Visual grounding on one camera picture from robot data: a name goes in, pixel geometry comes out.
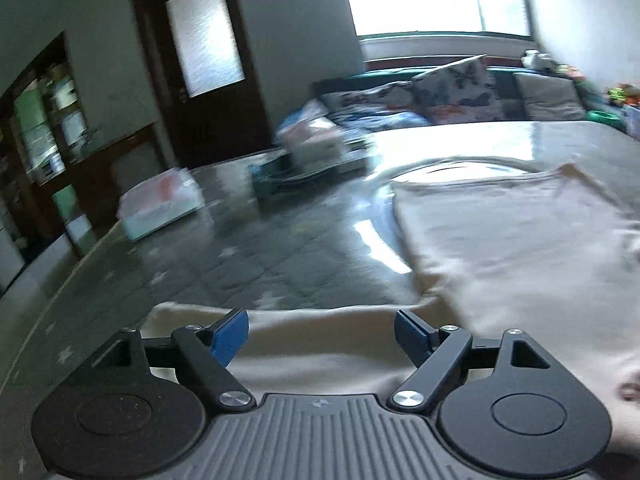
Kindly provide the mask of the cream sweatshirt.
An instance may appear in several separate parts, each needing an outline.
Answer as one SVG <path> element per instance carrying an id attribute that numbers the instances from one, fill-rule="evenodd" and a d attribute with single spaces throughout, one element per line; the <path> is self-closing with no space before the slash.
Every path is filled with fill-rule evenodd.
<path id="1" fill-rule="evenodd" d="M 578 167 L 396 186 L 425 298 L 416 314 L 484 338 L 532 336 L 606 406 L 612 452 L 639 452 L 639 223 Z M 252 393 L 387 396 L 412 365 L 395 308 L 258 311 L 230 370 Z"/>

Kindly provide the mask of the pink tissue pack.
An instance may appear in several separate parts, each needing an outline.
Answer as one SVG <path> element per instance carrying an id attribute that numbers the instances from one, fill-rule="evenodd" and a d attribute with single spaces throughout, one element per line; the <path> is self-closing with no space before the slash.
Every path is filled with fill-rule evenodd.
<path id="1" fill-rule="evenodd" d="M 120 196 L 117 218 L 136 242 L 203 207 L 201 188 L 190 171 L 170 168 Z"/>

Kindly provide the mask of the grey quilted star tablecloth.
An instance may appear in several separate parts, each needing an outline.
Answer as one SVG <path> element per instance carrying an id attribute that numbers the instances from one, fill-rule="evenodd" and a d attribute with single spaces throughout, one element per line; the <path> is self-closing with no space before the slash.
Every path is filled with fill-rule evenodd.
<path id="1" fill-rule="evenodd" d="M 51 245 L 1 298 L 1 474 L 37 479 L 30 437 L 40 399 L 156 304 L 329 309 L 413 304 L 419 293 L 390 227 L 387 182 L 444 159 L 535 171 L 574 162 L 630 206 L 639 144 L 594 122 L 496 122 L 390 130 L 367 138 L 361 174 L 255 200 L 250 160 L 198 168 L 204 207 L 143 240 L 111 229 L 75 261 Z"/>

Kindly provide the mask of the dark display cabinet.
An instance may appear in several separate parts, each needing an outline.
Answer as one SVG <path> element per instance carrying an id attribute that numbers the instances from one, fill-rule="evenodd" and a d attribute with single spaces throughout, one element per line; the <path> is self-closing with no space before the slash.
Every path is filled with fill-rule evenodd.
<path id="1" fill-rule="evenodd" d="M 64 34 L 56 36 L 1 93 L 1 199 L 24 266 L 60 237 L 85 253 L 72 223 L 84 212 L 66 169 L 88 129 Z"/>

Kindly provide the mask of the dark wooden side table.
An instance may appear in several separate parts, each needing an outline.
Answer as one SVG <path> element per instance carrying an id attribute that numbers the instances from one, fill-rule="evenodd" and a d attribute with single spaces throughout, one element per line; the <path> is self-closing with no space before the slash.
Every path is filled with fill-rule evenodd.
<path id="1" fill-rule="evenodd" d="M 161 170 L 169 168 L 160 147 L 154 122 L 120 139 L 107 143 L 88 156 L 64 162 L 59 174 L 37 184 L 42 196 L 53 198 L 63 188 L 74 189 L 80 210 L 86 215 L 97 240 L 117 223 L 122 186 L 117 182 L 115 164 L 137 148 L 148 144 Z"/>

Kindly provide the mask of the teal black tray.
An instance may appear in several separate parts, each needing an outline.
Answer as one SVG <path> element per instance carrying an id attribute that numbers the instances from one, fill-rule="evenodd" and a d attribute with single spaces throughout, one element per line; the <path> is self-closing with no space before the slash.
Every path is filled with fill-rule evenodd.
<path id="1" fill-rule="evenodd" d="M 368 169 L 369 154 L 365 148 L 348 151 L 338 159 L 319 162 L 309 169 L 296 166 L 291 154 L 284 153 L 262 164 L 251 164 L 250 175 L 255 197 L 263 202 L 272 196 L 293 193 L 308 186 L 361 174 Z"/>

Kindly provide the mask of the green bowl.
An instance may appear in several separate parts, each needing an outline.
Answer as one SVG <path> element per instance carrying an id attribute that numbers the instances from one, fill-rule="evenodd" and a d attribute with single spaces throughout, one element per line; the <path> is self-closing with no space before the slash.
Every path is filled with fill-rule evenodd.
<path id="1" fill-rule="evenodd" d="M 597 124 L 606 125 L 620 131 L 626 130 L 622 118 L 613 113 L 604 112 L 603 110 L 590 110 L 586 115 L 586 119 L 590 122 L 596 122 Z"/>

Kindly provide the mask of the grey cushion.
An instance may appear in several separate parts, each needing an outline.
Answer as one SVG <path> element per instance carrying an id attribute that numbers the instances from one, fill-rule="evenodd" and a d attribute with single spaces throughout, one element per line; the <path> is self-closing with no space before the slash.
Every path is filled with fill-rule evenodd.
<path id="1" fill-rule="evenodd" d="M 574 82 L 569 79 L 516 73 L 526 116 L 533 122 L 574 122 L 587 115 Z"/>

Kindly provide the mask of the dark teal sofa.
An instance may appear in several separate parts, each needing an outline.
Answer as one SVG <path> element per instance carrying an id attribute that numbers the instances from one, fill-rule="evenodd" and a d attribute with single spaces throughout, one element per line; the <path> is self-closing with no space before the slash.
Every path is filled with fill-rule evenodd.
<path id="1" fill-rule="evenodd" d="M 320 80 L 314 82 L 311 85 L 311 89 L 312 92 L 314 92 L 314 96 L 320 98 L 322 94 L 329 92 L 366 90 L 380 86 L 381 84 L 389 84 L 390 82 L 409 81 L 412 77 L 431 69 L 432 66 L 418 66 L 394 68 L 393 70 L 369 70 L 362 74 Z M 487 70 L 495 79 L 498 98 L 506 113 L 506 118 L 510 120 L 527 119 L 523 98 L 514 78 L 516 73 L 526 73 L 564 78 L 573 81 L 579 99 L 582 101 L 582 106 L 585 107 L 587 113 L 590 110 L 603 110 L 604 112 L 613 113 L 622 118 L 626 126 L 624 110 L 621 107 L 609 106 L 608 101 L 601 96 L 600 92 L 588 81 L 572 79 L 564 74 L 534 72 L 533 70 L 526 70 L 521 67 L 488 66 Z"/>

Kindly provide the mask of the butterfly pillow upright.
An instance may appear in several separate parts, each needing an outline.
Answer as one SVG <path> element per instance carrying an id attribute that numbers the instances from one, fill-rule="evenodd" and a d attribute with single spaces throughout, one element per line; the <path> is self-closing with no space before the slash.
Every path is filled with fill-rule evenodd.
<path id="1" fill-rule="evenodd" d="M 506 119 L 484 55 L 426 70 L 411 79 L 416 110 L 435 125 Z"/>

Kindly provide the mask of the white pink tissue box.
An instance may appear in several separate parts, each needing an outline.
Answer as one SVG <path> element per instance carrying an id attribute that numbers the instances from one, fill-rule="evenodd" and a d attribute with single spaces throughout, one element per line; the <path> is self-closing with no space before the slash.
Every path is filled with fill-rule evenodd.
<path id="1" fill-rule="evenodd" d="M 346 132 L 322 110 L 302 108 L 286 118 L 276 133 L 276 140 L 291 155 L 298 168 L 335 162 L 346 151 Z"/>

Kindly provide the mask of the butterfly pillow lying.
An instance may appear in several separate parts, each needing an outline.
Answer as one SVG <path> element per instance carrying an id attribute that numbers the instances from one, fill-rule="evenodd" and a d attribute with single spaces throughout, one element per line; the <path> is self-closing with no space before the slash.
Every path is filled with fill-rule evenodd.
<path id="1" fill-rule="evenodd" d="M 365 132 L 420 128 L 432 123 L 416 112 L 408 81 L 381 84 L 366 90 L 329 92 L 320 96 L 337 125 Z"/>

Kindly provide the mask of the colourful plush toys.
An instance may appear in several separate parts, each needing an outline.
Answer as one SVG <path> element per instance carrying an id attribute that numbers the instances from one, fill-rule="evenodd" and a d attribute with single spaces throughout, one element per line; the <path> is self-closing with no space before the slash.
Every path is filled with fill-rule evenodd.
<path id="1" fill-rule="evenodd" d="M 611 105 L 624 107 L 638 107 L 640 104 L 640 89 L 633 84 L 618 84 L 608 89 L 608 102 Z"/>

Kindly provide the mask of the panda plush toy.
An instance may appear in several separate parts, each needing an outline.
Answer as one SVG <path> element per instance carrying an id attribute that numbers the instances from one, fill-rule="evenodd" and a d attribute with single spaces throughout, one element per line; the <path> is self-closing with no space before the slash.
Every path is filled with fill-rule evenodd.
<path id="1" fill-rule="evenodd" d="M 526 70 L 541 73 L 552 73 L 558 66 L 558 63 L 548 53 L 535 49 L 526 50 L 521 57 L 521 62 Z"/>

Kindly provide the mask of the dark wooden door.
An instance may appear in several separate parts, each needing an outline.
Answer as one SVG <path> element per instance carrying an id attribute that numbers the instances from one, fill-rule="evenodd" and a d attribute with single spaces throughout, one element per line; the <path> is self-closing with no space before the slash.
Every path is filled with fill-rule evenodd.
<path id="1" fill-rule="evenodd" d="M 195 168 L 270 148 L 239 0 L 132 2 L 179 165 Z"/>

